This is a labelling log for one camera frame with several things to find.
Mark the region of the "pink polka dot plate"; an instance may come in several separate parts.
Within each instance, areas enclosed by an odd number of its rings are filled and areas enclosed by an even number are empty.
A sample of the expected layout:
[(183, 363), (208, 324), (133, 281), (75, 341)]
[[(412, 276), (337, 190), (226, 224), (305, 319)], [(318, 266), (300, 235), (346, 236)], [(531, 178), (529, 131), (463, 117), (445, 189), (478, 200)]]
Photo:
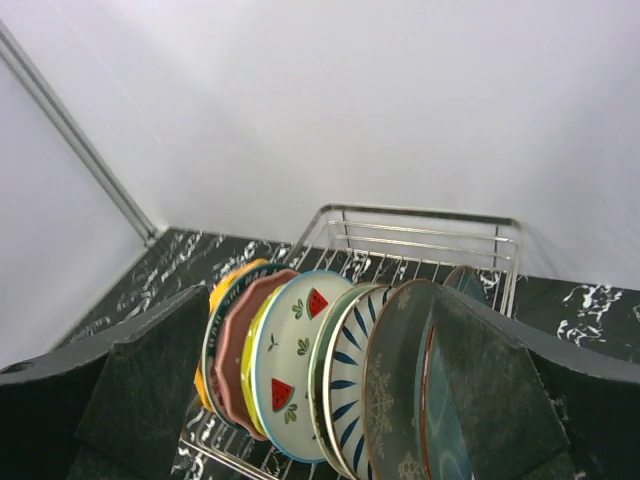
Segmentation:
[(246, 430), (254, 439), (266, 440), (248, 412), (241, 381), (241, 358), (249, 326), (265, 299), (279, 286), (297, 276), (290, 268), (261, 264), (238, 279), (231, 293), (239, 297), (232, 302), (231, 310), (224, 315), (224, 323), (215, 355), (214, 372), (220, 387), (224, 411), (238, 428)]

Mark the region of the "mint green floral plate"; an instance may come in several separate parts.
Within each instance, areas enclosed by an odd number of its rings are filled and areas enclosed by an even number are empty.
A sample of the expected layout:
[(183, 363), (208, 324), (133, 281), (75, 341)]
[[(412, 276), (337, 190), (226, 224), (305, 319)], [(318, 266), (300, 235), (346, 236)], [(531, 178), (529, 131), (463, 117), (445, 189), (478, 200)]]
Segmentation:
[(308, 400), (312, 416), (314, 435), (324, 459), (336, 470), (340, 471), (336, 454), (333, 452), (325, 432), (324, 411), (322, 406), (322, 376), (327, 355), (328, 339), (331, 338), (336, 323), (347, 306), (361, 294), (376, 288), (377, 284), (366, 282), (353, 286), (338, 297), (329, 307), (321, 323), (320, 330), (311, 350), (308, 372)]

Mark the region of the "dark teal glazed plate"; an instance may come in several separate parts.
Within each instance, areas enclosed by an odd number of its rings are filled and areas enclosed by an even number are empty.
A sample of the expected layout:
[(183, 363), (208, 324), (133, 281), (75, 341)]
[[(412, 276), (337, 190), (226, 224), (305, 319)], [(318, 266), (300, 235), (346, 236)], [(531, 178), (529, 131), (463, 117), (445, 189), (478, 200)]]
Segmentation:
[(474, 477), (432, 319), (423, 332), (414, 393), (415, 436), (428, 479)]

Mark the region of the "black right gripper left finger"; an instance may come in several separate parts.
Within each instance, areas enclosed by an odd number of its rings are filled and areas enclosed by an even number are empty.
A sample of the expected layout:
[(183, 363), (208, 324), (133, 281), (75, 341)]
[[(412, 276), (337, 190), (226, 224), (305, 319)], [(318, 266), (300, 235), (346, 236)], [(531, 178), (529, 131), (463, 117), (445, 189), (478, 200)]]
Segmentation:
[(2, 369), (2, 478), (169, 478), (208, 315), (192, 286)]

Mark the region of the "yellow polka dot plate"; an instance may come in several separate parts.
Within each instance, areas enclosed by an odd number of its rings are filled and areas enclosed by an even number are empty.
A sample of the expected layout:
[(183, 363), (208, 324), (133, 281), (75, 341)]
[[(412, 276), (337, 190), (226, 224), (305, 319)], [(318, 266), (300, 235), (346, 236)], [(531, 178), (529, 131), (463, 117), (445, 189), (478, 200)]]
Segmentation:
[[(220, 303), (221, 298), (224, 296), (226, 291), (229, 289), (230, 285), (239, 275), (244, 274), (245, 272), (248, 272), (249, 270), (257, 267), (258, 265), (262, 265), (265, 263), (267, 263), (266, 259), (258, 258), (242, 267), (239, 267), (229, 272), (224, 278), (222, 278), (210, 294), (210, 297), (209, 297), (210, 314), (214, 312), (215, 308)], [(203, 406), (207, 410), (213, 411), (212, 402), (209, 400), (207, 396), (207, 390), (206, 390), (206, 385), (205, 385), (204, 375), (202, 370), (202, 361), (199, 361), (199, 364), (194, 376), (194, 385)]]

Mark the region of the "grey reindeer snowflake plate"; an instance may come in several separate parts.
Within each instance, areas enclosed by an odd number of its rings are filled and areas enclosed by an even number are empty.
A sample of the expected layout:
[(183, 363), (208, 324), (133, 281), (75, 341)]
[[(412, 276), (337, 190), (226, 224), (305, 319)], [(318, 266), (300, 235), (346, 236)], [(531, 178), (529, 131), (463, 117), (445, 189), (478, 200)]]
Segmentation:
[(374, 479), (426, 477), (416, 440), (415, 394), (439, 290), (430, 280), (404, 283), (374, 323), (363, 386), (364, 438)]

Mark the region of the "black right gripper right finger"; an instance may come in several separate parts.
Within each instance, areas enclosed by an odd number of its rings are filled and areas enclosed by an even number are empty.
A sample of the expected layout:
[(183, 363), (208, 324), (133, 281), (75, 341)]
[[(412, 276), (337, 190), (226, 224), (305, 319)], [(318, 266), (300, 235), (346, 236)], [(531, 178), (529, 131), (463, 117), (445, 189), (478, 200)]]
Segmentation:
[(639, 367), (444, 287), (435, 340), (478, 479), (636, 479)]

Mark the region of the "white blue striped plate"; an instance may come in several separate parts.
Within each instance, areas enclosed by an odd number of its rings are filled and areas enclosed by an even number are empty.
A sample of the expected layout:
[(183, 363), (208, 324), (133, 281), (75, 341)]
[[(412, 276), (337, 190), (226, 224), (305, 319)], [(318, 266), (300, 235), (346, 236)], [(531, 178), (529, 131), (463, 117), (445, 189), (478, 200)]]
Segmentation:
[(323, 373), (330, 445), (351, 479), (373, 477), (364, 437), (364, 370), (370, 337), (395, 288), (370, 285), (352, 300), (331, 336)]

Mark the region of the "white watermelon pattern plate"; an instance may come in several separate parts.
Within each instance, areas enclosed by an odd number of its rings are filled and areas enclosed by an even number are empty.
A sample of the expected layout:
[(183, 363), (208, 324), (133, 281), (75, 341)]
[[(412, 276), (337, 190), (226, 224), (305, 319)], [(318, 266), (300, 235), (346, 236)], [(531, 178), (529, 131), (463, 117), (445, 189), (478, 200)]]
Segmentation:
[(295, 461), (324, 460), (308, 399), (311, 350), (329, 307), (352, 282), (328, 270), (301, 273), (270, 301), (252, 350), (251, 386), (271, 443)]

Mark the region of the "white plate green lettered rim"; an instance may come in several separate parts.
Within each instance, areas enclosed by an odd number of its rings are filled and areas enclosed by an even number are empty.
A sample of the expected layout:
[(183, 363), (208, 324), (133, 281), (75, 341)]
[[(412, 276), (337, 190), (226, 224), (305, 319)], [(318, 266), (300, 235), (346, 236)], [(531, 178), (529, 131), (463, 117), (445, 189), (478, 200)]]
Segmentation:
[[(279, 265), (280, 269), (289, 268), (288, 266), (281, 263), (272, 263), (267, 261), (267, 263), (265, 264)], [(237, 424), (234, 424), (227, 417), (224, 411), (224, 406), (222, 404), (222, 398), (220, 395), (221, 391), (218, 384), (218, 380), (214, 372), (215, 355), (218, 349), (219, 342), (221, 341), (224, 315), (230, 312), (232, 302), (239, 297), (238, 293), (231, 293), (231, 289), (233, 285), (238, 286), (237, 281), (244, 274), (239, 275), (233, 281), (229, 289), (221, 298), (221, 301), (218, 304), (218, 306), (215, 308), (214, 312), (212, 314), (210, 314), (209, 312), (209, 322), (205, 331), (205, 339), (202, 347), (200, 361), (202, 361), (202, 370), (203, 370), (204, 381), (205, 381), (206, 390), (207, 390), (207, 396), (213, 405), (212, 412), (218, 415), (218, 417), (222, 420), (222, 422), (227, 426), (234, 428), (236, 430), (240, 430), (245, 433), (248, 433), (246, 430), (242, 428), (238, 428)]]

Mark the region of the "lime green polka dot plate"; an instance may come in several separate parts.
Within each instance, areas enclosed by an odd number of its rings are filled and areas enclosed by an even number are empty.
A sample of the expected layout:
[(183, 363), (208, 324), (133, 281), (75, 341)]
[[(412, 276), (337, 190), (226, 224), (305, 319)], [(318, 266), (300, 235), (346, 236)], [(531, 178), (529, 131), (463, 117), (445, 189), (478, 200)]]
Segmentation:
[(270, 304), (277, 297), (281, 290), (282, 286), (276, 287), (273, 292), (266, 297), (266, 299), (259, 307), (256, 315), (250, 323), (242, 351), (240, 373), (243, 399), (249, 416), (249, 426), (247, 427), (247, 430), (250, 432), (250, 435), (252, 437), (259, 441), (266, 441), (267, 436), (257, 414), (253, 396), (253, 389), (251, 385), (252, 352), (256, 340), (256, 333), (258, 327), (261, 324), (262, 318), (264, 317), (267, 308), (270, 306)]

